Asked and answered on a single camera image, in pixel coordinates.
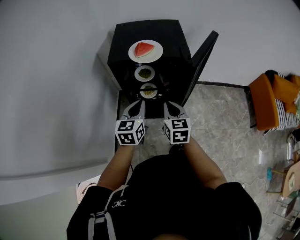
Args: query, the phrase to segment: shirt logo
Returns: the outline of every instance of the shirt logo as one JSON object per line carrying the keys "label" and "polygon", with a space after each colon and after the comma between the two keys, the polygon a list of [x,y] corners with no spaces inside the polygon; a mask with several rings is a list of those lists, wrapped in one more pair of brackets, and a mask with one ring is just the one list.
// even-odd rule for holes
{"label": "shirt logo", "polygon": [[122,205],[122,202],[126,202],[126,200],[120,200],[120,201],[117,201],[117,202],[114,202],[114,206],[112,206],[112,208],[115,208],[115,207],[124,207],[125,205]]}

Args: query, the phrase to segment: orange cushion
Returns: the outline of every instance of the orange cushion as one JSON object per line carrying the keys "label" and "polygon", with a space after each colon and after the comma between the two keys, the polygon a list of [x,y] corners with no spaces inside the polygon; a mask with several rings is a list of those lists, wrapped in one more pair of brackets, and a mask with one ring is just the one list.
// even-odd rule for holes
{"label": "orange cushion", "polygon": [[272,88],[274,97],[288,104],[291,104],[295,100],[300,90],[296,84],[278,75],[274,75]]}
{"label": "orange cushion", "polygon": [[295,103],[285,103],[285,112],[286,113],[294,113],[296,115],[297,113],[297,108]]}
{"label": "orange cushion", "polygon": [[297,75],[293,75],[291,78],[291,82],[300,87],[300,77]]}
{"label": "orange cushion", "polygon": [[279,125],[275,97],[266,74],[261,74],[250,85],[257,129],[265,131]]}

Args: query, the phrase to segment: black cabinet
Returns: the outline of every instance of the black cabinet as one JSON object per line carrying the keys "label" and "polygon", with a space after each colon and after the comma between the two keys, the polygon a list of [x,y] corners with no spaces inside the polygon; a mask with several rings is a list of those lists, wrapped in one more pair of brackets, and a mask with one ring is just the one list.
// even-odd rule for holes
{"label": "black cabinet", "polygon": [[163,47],[163,55],[155,62],[147,63],[154,68],[155,76],[149,82],[158,88],[157,95],[145,99],[146,118],[163,118],[163,103],[173,101],[181,106],[193,90],[218,34],[208,36],[197,53],[191,58],[190,51],[178,20],[146,20],[117,24],[108,57],[120,87],[130,103],[141,99],[140,87],[135,70],[139,64],[128,56],[132,44],[141,40],[154,40]]}

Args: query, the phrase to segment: black shirt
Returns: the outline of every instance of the black shirt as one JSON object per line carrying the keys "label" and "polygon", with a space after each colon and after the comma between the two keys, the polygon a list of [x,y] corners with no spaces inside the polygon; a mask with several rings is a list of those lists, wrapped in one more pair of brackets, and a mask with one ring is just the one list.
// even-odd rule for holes
{"label": "black shirt", "polygon": [[[140,163],[108,204],[117,240],[147,240],[163,233],[192,239],[252,239],[259,236],[260,211],[237,182],[203,187],[184,154]],[[91,213],[104,211],[112,191],[90,187],[73,215],[67,237],[88,239]],[[94,225],[94,239],[109,239],[107,223]]]}

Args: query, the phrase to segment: small white bowl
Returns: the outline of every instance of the small white bowl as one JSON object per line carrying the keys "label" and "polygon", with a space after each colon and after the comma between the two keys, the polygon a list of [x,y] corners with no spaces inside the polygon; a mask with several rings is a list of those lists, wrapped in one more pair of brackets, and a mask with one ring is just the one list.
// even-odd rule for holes
{"label": "small white bowl", "polygon": [[[143,77],[139,76],[139,72],[142,69],[149,69],[151,71],[151,75],[148,78],[143,78]],[[150,81],[154,77],[154,75],[155,75],[154,69],[148,65],[142,65],[135,70],[135,78],[141,82]]]}
{"label": "small white bowl", "polygon": [[[151,88],[156,88],[156,86],[153,84],[153,83],[145,83],[141,89],[144,89],[145,87],[148,87],[150,86]],[[153,98],[157,95],[158,91],[157,90],[154,90],[154,92],[151,94],[151,95],[146,95],[143,91],[140,92],[141,93],[141,96],[144,97],[144,98]]]}

